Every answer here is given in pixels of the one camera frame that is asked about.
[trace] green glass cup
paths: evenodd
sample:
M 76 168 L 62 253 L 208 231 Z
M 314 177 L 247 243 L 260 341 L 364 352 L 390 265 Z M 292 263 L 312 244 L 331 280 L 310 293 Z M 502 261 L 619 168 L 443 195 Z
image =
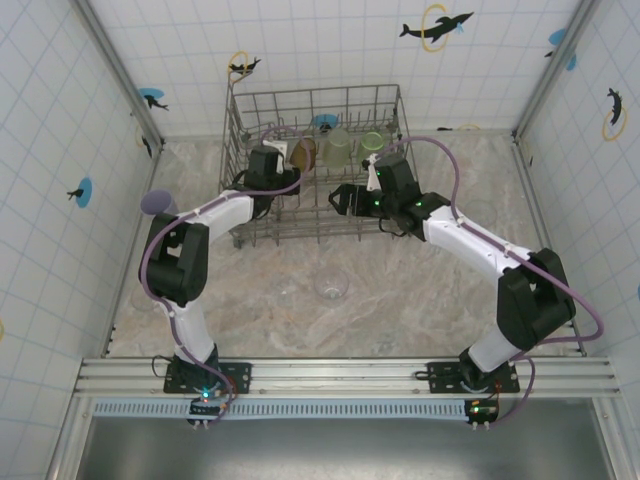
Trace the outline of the green glass cup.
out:
M 377 153 L 384 148 L 384 138 L 378 132 L 368 132 L 360 137 L 358 144 L 358 152 L 356 160 L 362 163 L 363 160 L 369 158 L 372 153 Z
M 351 155 L 351 138 L 349 133 L 342 128 L 334 128 L 327 135 L 327 141 L 322 151 L 322 160 L 329 168 L 344 167 L 349 165 Z

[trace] transparent glass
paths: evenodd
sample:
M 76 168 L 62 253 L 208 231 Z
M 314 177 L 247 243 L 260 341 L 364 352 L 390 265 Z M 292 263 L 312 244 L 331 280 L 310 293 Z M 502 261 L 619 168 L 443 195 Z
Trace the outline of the transparent glass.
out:
M 351 139 L 349 133 L 342 128 L 334 128 L 327 135 L 322 160 L 327 167 L 344 167 L 349 164 L 351 155 Z
M 358 153 L 356 154 L 356 160 L 358 163 L 362 163 L 362 160 L 369 158 L 372 153 L 379 152 L 384 148 L 384 138 L 378 132 L 365 133 L 360 138 L 358 144 Z
M 304 172 L 304 169 L 307 166 L 307 150 L 305 149 L 305 145 L 309 147 L 309 153 L 311 154 L 311 167 L 309 168 L 309 171 L 311 171 L 316 164 L 317 147 L 316 142 L 310 138 L 305 138 L 304 144 L 302 143 L 302 140 L 296 143 L 296 146 L 293 147 L 291 158 L 289 159 L 289 163 L 294 167 L 299 168 L 301 172 Z
M 349 290 L 349 277 L 338 267 L 325 267 L 313 281 L 316 293 L 327 300 L 336 300 Z

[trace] white tiled wall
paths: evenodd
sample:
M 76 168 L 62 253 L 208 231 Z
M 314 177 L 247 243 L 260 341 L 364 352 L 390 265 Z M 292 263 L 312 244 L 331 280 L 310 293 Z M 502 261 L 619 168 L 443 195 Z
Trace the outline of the white tiled wall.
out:
M 602 5 L 578 46 L 577 68 L 563 73 L 527 140 L 554 247 L 606 323 L 587 348 L 613 359 L 640 438 L 640 2 Z M 623 112 L 604 131 L 619 137 L 605 141 L 609 88 L 622 97 L 627 125 L 620 133 Z M 593 331 L 579 315 L 582 331 Z
M 151 168 L 129 113 L 68 0 L 0 2 L 0 478 L 43 478 L 108 327 Z
M 227 64 L 238 50 L 262 59 L 239 89 L 398 83 L 415 130 L 513 128 L 555 48 L 550 35 L 578 3 L 92 0 L 136 85 L 165 93 L 169 112 L 152 114 L 167 136 L 221 133 Z M 432 4 L 451 16 L 473 12 L 436 53 L 420 38 L 399 38 L 403 23 L 420 29 Z M 442 15 L 432 8 L 425 28 Z

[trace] black mounting bracket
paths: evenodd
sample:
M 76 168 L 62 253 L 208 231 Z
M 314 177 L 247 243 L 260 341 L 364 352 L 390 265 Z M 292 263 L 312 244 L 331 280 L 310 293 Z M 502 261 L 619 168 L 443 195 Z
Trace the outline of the black mounting bracket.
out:
M 212 367 L 229 379 L 236 394 L 249 393 L 252 367 L 250 363 L 222 362 Z M 220 379 L 211 372 L 174 355 L 167 366 L 163 391 L 164 393 L 194 394 L 203 388 L 212 389 L 219 384 L 221 384 Z
M 497 383 L 500 384 L 500 393 L 520 391 L 516 367 L 506 362 L 489 374 L 486 385 L 481 389 L 471 389 L 465 384 L 460 362 L 429 362 L 427 375 L 430 393 L 491 394 L 495 392 Z

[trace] wire basket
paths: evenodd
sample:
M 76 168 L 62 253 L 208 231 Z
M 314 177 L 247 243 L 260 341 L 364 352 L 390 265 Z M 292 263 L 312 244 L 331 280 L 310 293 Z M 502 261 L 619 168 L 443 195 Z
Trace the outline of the wire basket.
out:
M 328 197 L 340 184 L 365 185 L 368 172 L 356 162 L 360 136 L 376 131 L 391 144 L 408 135 L 408 125 L 398 85 L 308 88 L 278 92 L 235 93 L 238 80 L 230 80 L 227 90 L 223 137 L 221 190 L 233 183 L 234 177 L 247 168 L 251 149 L 258 145 L 262 133 L 274 126 L 287 125 L 312 138 L 318 146 L 315 167 L 307 174 L 300 194 L 279 196 L 264 218 L 231 230 L 234 245 L 240 248 L 247 240 L 271 238 L 279 245 L 290 238 L 379 233 L 378 219 L 339 215 Z M 331 115 L 333 125 L 318 122 Z M 324 142 L 329 128 L 340 127 L 350 135 L 351 156 L 344 167 L 328 167 L 322 161 Z M 284 140 L 291 152 L 299 138 L 290 132 L 273 132 L 269 140 Z M 411 146 L 404 151 L 413 174 L 418 179 Z

